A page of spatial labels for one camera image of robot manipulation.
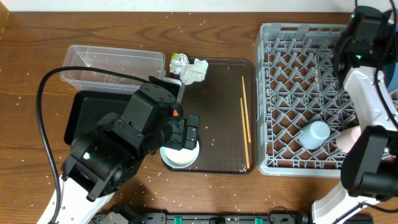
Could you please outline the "light blue bowl with rice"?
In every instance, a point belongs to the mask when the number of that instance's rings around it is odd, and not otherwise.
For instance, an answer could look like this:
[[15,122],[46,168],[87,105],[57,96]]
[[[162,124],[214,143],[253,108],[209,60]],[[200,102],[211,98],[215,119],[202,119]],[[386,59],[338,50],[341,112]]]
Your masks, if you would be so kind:
[[196,147],[192,150],[183,148],[178,151],[167,147],[160,148],[160,155],[163,162],[171,168],[176,169],[182,169],[192,165],[198,158],[199,153],[199,141],[197,141]]

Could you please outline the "light blue cup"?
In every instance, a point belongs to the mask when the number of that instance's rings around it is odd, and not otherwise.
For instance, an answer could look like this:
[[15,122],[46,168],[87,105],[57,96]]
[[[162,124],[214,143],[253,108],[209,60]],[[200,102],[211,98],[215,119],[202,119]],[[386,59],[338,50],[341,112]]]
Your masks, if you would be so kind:
[[330,128],[324,121],[314,121],[301,131],[298,141],[307,149],[318,149],[330,136]]

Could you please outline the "small pink bowl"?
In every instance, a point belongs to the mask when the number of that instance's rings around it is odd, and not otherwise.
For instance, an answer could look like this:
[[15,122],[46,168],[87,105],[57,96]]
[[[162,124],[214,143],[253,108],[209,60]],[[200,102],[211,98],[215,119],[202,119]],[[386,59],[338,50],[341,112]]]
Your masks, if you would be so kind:
[[343,153],[349,153],[361,135],[361,127],[346,129],[336,138],[336,145]]

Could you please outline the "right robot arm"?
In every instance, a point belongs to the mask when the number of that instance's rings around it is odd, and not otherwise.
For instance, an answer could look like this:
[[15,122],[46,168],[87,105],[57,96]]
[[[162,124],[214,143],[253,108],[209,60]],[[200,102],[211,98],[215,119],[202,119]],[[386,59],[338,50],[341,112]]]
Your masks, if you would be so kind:
[[383,66],[397,61],[397,11],[356,5],[335,47],[333,71],[354,104],[361,135],[346,154],[340,182],[312,203],[299,223],[344,223],[365,207],[397,196],[397,110]]

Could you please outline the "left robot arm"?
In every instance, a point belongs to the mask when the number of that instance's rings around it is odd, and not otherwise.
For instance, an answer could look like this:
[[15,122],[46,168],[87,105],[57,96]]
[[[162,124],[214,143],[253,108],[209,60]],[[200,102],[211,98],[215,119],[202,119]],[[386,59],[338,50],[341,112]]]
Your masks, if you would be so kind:
[[196,152],[200,119],[184,118],[184,91],[180,80],[150,77],[123,114],[108,113],[77,136],[39,223],[88,223],[136,175],[146,155],[158,149]]

